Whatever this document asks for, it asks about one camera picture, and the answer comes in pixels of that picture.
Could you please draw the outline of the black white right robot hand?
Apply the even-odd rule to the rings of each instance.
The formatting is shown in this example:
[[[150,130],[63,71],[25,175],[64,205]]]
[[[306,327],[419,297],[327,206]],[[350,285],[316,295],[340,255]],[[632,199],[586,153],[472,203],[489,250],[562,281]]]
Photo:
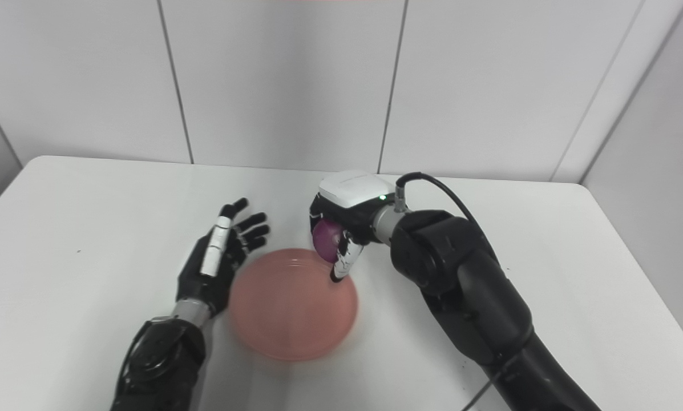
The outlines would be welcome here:
[[[394,187],[365,171],[344,171],[321,180],[309,207],[313,248],[332,265],[341,283],[368,244],[391,244],[401,214],[394,211]]]

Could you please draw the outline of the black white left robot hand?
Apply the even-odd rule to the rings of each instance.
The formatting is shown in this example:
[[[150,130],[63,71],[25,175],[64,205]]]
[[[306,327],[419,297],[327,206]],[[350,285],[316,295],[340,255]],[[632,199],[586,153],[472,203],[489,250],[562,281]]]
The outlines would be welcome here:
[[[237,271],[250,253],[266,244],[270,234],[266,213],[235,220],[247,207],[247,198],[222,206],[213,226],[195,242],[179,274],[178,303],[200,304],[210,318],[227,308]]]

